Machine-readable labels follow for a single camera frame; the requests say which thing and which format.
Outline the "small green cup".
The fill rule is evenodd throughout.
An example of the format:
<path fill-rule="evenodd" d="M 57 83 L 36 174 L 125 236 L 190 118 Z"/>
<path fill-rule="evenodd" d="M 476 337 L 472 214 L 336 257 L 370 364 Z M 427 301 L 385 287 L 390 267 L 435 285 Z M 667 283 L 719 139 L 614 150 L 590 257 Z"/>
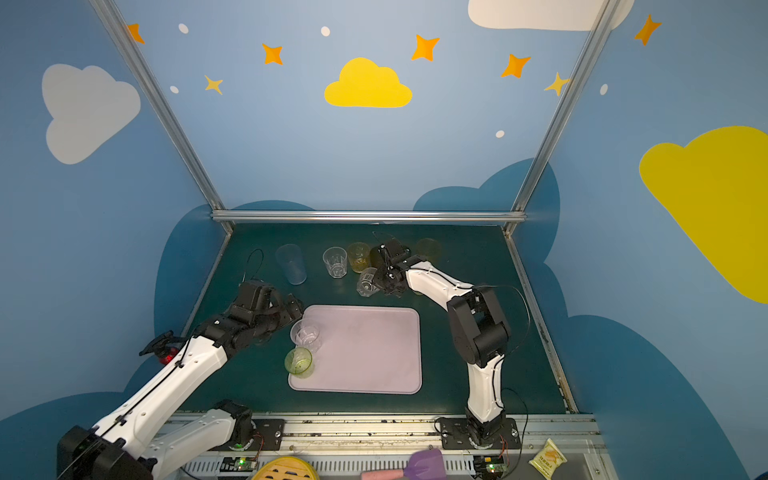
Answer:
<path fill-rule="evenodd" d="M 308 378 L 314 373 L 314 357 L 310 350 L 295 347 L 288 352 L 284 359 L 286 371 L 296 378 Z"/>

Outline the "pink plastic tray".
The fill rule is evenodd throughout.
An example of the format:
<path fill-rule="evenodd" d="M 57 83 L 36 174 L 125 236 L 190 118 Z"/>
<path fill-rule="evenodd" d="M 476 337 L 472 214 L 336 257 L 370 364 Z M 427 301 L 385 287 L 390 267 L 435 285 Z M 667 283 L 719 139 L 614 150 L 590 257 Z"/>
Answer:
<path fill-rule="evenodd" d="M 419 314 L 411 308 L 313 305 L 319 329 L 312 373 L 288 377 L 296 391 L 412 395 L 422 386 Z"/>

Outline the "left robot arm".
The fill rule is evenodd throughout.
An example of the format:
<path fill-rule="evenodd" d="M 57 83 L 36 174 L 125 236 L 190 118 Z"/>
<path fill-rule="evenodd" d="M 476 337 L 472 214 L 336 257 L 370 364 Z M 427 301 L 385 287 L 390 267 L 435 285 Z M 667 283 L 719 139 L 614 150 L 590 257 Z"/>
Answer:
<path fill-rule="evenodd" d="M 256 438 L 250 408 L 222 400 L 201 419 L 160 428 L 213 373 L 253 344 L 300 320 L 303 303 L 260 280 L 245 280 L 221 314 L 201 323 L 162 370 L 92 427 L 58 442 L 60 479 L 164 479 L 215 447 L 244 450 Z"/>

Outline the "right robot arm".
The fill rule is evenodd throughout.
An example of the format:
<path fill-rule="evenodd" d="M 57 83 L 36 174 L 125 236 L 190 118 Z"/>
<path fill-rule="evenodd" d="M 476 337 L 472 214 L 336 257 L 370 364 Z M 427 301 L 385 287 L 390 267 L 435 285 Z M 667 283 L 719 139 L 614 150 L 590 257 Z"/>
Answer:
<path fill-rule="evenodd" d="M 449 276 L 397 239 L 372 248 L 369 259 L 381 292 L 399 297 L 410 289 L 447 312 L 453 345 L 468 368 L 468 434 L 477 446 L 490 444 L 506 418 L 501 380 L 511 336 L 494 290 Z"/>

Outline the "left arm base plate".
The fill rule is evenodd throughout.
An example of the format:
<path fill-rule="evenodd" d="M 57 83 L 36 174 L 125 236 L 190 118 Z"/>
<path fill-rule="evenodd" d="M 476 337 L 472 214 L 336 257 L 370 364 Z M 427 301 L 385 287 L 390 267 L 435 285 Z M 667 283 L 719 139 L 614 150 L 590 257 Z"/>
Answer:
<path fill-rule="evenodd" d="M 229 446 L 233 451 L 277 451 L 281 447 L 285 421 L 283 419 L 251 419 L 239 422 Z"/>

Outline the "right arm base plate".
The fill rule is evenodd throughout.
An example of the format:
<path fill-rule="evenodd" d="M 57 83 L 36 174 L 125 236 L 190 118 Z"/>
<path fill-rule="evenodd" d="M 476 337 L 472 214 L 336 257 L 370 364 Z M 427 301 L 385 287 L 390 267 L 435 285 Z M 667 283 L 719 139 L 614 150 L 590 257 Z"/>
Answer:
<path fill-rule="evenodd" d="M 521 431 L 514 419 L 499 417 L 477 423 L 468 418 L 439 417 L 434 426 L 444 450 L 501 450 L 519 449 L 522 446 Z"/>

